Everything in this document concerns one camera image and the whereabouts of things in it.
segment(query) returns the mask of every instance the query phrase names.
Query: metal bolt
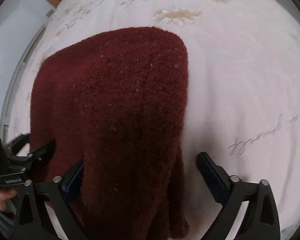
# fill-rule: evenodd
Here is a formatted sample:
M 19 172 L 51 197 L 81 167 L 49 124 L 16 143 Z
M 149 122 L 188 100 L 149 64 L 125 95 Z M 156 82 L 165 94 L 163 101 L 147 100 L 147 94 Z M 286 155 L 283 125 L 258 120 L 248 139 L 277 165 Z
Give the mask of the metal bolt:
M 58 182 L 60 182 L 62 180 L 62 177 L 61 176 L 55 176 L 54 178 L 53 178 L 53 182 L 54 183 L 58 183 Z
M 269 181 L 267 181 L 266 179 L 262 179 L 261 180 L 261 183 L 265 186 L 268 186 L 269 185 Z
M 31 183 L 32 183 L 32 180 L 28 179 L 28 180 L 26 180 L 26 182 L 25 182 L 25 186 L 28 187 L 28 186 L 31 185 Z
M 232 176 L 230 177 L 230 179 L 231 179 L 231 181 L 233 181 L 233 182 L 239 182 L 239 181 L 240 181 L 239 177 L 236 176 L 236 175 L 232 175 Z

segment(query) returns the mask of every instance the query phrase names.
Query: floral bedsheet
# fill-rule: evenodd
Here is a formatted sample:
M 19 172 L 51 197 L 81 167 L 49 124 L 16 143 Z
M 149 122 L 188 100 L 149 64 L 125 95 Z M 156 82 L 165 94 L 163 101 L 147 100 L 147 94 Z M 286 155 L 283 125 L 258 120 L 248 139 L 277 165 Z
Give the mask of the floral bedsheet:
M 22 76 L 8 138 L 30 130 L 31 90 L 44 59 L 132 26 L 169 30 L 188 50 L 187 239 L 200 239 L 220 210 L 195 166 L 201 151 L 229 174 L 270 181 L 287 239 L 300 224 L 300 25 L 274 0 L 63 0 Z

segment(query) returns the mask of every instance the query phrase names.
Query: red sweater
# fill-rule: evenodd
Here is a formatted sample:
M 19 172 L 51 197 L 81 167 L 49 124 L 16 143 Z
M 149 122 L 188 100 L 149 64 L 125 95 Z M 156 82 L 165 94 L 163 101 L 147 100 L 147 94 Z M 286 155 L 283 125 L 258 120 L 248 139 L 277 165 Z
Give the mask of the red sweater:
M 187 51 L 157 28 L 100 33 L 49 57 L 34 82 L 31 149 L 55 139 L 35 182 L 84 158 L 73 206 L 90 239 L 166 240 L 188 232 L 180 150 Z

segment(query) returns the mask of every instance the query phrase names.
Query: black clamp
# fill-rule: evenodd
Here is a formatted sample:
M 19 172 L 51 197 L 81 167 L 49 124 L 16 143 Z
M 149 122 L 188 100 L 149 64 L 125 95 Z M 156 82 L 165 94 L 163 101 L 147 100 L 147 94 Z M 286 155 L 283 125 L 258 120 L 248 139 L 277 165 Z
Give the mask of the black clamp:
M 55 141 L 30 152 L 26 157 L 17 156 L 17 153 L 29 143 L 29 134 L 20 134 L 17 138 L 8 143 L 1 155 L 7 159 L 4 173 L 0 172 L 0 187 L 23 185 L 29 179 L 29 170 L 34 161 L 41 161 L 43 158 L 51 158 L 54 153 Z
M 226 239 L 244 201 L 249 205 L 234 240 L 280 240 L 279 216 L 267 180 L 257 184 L 229 176 L 206 152 L 197 156 L 197 167 L 214 200 L 223 206 L 201 240 Z
M 12 240 L 60 240 L 47 213 L 45 201 L 49 201 L 53 206 L 69 240 L 88 240 L 67 201 L 68 191 L 77 191 L 81 188 L 82 173 L 81 159 L 63 176 L 56 176 L 51 182 L 34 184 L 31 180 L 27 180 L 19 195 Z

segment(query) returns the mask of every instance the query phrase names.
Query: gray sleeve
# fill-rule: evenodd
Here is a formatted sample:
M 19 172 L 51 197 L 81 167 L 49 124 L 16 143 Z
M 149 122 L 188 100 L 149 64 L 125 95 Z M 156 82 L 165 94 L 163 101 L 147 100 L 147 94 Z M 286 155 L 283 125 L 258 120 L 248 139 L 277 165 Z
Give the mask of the gray sleeve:
M 12 227 L 14 214 L 3 213 L 0 211 L 0 231 L 4 237 L 10 239 L 12 237 Z

